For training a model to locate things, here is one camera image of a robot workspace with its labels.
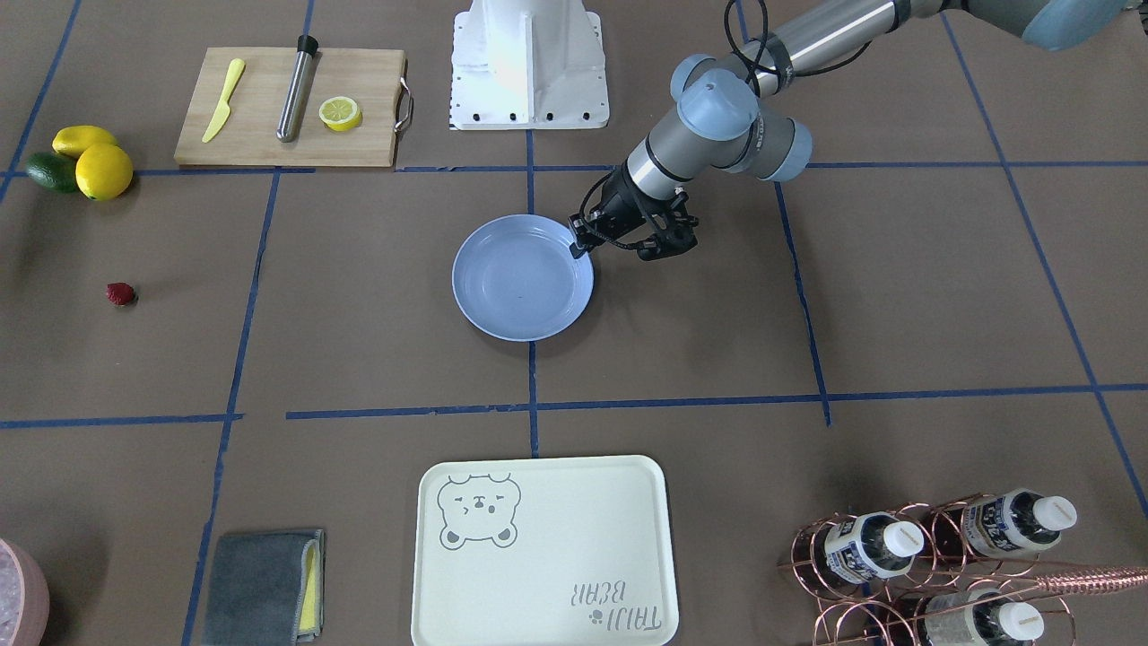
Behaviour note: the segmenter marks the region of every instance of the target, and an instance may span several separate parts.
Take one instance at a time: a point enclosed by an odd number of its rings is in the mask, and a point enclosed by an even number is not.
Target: yellow knife
[[[216,103],[216,114],[211,116],[208,131],[203,133],[204,143],[219,133],[219,129],[231,116],[231,106],[227,104],[227,101],[231,100],[231,93],[235,91],[235,84],[239,83],[239,77],[246,67],[247,63],[243,62],[243,59],[232,59],[231,64],[227,65],[227,79],[223,81],[223,93],[219,94],[219,102]]]

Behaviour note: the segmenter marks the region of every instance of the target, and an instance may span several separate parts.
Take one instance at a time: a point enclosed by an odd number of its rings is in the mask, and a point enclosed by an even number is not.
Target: white plastic bracket
[[[573,130],[610,120],[602,18],[582,0],[473,0],[455,16],[450,126]]]

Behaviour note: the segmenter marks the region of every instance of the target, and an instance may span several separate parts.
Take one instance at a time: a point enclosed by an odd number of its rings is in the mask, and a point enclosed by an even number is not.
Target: bottle label
[[[1013,500],[1022,491],[1017,490],[987,503],[972,505],[964,511],[962,529],[972,548],[985,557],[1008,559],[1018,552],[1048,550],[1060,543],[1060,538],[1047,545],[1026,538],[1013,522]]]
[[[972,592],[956,592],[934,597],[925,606],[925,635],[932,646],[988,646],[972,618],[972,607],[963,610],[952,610],[944,614],[941,610],[963,606],[970,601],[976,601],[987,594],[993,594],[994,590],[976,590]]]
[[[882,568],[864,553],[861,546],[861,528],[868,519],[867,515],[845,521],[829,530],[825,536],[825,562],[829,569],[843,579],[858,585],[875,578],[892,578],[902,574]]]

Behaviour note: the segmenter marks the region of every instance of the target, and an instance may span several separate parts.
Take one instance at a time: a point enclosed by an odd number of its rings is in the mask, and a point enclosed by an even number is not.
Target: pink bowl
[[[0,539],[0,551],[11,554],[20,579],[21,609],[11,646],[37,646],[48,623],[48,582],[36,561],[20,547]]]

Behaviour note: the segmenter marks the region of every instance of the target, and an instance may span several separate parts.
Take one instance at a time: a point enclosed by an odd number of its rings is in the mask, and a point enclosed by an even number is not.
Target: wooden cutting board
[[[232,59],[243,59],[247,68],[228,101],[227,123],[204,143],[203,132],[215,114]],[[393,165],[398,79],[406,64],[405,53],[320,47],[316,63],[298,138],[284,143],[276,137],[276,127],[295,69],[295,48],[209,48],[176,145],[176,161],[209,165]],[[319,120],[323,101],[339,95],[358,102],[363,110],[358,127],[334,132]]]

